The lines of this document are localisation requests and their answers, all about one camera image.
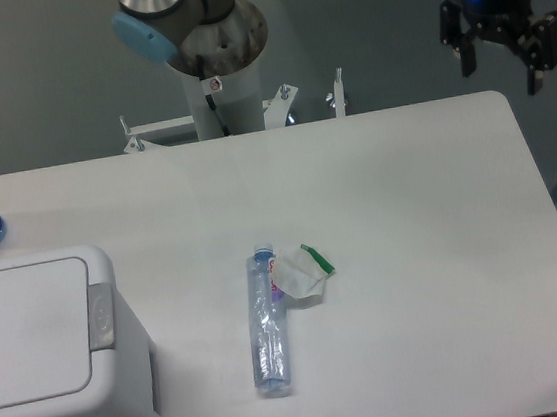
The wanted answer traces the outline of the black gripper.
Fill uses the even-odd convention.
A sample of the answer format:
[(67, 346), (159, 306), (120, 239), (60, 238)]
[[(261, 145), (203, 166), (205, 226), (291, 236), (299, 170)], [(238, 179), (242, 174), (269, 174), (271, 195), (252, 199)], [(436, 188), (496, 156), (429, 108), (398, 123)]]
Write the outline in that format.
[[(461, 74), (477, 68), (473, 42), (483, 35), (507, 47), (522, 46), (529, 95), (542, 89), (544, 73), (557, 66), (557, 11), (532, 22), (532, 0), (444, 0), (439, 8), (439, 40), (460, 59)], [(462, 30), (462, 16), (470, 29)]]

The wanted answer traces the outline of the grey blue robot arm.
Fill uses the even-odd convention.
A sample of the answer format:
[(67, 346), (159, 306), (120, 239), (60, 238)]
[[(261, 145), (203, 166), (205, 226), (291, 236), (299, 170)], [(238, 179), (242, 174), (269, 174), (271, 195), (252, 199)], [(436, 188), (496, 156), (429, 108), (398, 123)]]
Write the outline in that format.
[[(444, 0), (439, 40), (477, 68), (474, 43), (507, 47), (524, 63), (529, 94), (557, 66), (557, 11), (535, 16), (532, 0)], [(118, 0), (111, 24), (136, 55), (179, 75), (200, 140), (283, 127), (295, 88), (282, 85), (262, 101), (259, 59), (268, 39), (265, 17), (247, 0)]]

